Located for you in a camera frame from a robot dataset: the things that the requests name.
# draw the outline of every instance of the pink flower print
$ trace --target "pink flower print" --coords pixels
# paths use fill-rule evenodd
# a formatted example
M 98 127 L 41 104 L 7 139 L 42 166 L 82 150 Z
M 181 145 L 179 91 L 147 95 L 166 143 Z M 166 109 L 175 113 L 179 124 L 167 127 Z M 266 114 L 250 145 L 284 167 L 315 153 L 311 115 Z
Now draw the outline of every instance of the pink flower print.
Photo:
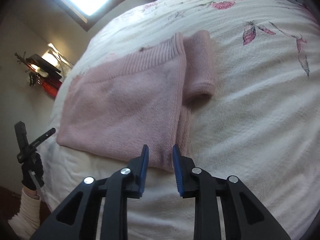
M 223 1 L 223 2 L 214 2 L 211 4 L 212 7 L 218 10 L 229 9 L 236 4 L 235 1 Z

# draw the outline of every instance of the ribbed hem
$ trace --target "ribbed hem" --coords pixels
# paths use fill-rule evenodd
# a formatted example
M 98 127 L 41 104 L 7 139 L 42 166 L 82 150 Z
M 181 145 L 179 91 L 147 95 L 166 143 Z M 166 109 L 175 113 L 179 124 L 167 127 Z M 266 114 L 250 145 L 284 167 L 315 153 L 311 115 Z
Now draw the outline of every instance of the ribbed hem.
M 134 52 L 125 57 L 116 59 L 112 62 L 103 64 L 104 76 L 95 77 L 90 82 L 100 82 L 110 80 L 118 76 L 135 74 L 150 68 L 163 65 L 166 62 L 184 55 L 183 38 L 181 33 L 175 33 L 171 38 L 161 42 L 160 44 L 144 48 L 141 51 Z

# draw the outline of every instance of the sweater sleeve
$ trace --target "sweater sleeve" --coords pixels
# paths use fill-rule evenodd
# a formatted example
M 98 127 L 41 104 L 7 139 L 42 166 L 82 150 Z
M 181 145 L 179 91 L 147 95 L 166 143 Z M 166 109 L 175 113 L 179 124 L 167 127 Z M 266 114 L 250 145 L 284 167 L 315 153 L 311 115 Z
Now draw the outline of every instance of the sweater sleeve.
M 23 240 L 28 240 L 40 226 L 40 199 L 33 199 L 22 190 L 20 211 L 8 223 Z

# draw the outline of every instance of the gloved hand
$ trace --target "gloved hand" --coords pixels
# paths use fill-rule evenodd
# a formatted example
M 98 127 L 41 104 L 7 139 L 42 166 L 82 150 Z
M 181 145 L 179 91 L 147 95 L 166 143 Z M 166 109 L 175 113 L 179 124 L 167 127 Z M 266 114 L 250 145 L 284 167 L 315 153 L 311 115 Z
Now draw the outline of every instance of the gloved hand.
M 29 170 L 34 171 L 35 175 L 40 179 L 43 176 L 43 173 L 44 173 L 43 166 L 42 166 L 42 161 L 41 161 L 39 153 L 36 153 L 36 163 L 33 163 L 32 158 L 28 158 L 22 164 L 21 169 L 22 169 L 22 174 L 23 174 L 22 184 L 31 190 L 36 190 L 36 185 L 33 183 L 32 179 L 31 179 L 31 176 L 29 174 Z

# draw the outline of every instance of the bed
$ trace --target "bed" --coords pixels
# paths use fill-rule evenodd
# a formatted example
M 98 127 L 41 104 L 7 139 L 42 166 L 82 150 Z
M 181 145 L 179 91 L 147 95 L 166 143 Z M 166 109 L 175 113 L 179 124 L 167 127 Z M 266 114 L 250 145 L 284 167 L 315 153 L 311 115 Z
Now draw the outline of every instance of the bed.
M 188 153 L 215 177 L 238 176 L 298 240 L 320 208 L 320 27 L 288 0 L 158 0 L 113 19 L 61 86 L 49 127 L 59 130 L 72 79 L 176 32 L 208 30 L 216 48 L 213 98 L 193 105 Z M 87 176 L 125 162 L 59 146 L 39 148 L 43 193 L 54 210 Z M 194 200 L 173 173 L 149 168 L 140 200 L 128 200 L 129 239 L 193 239 Z

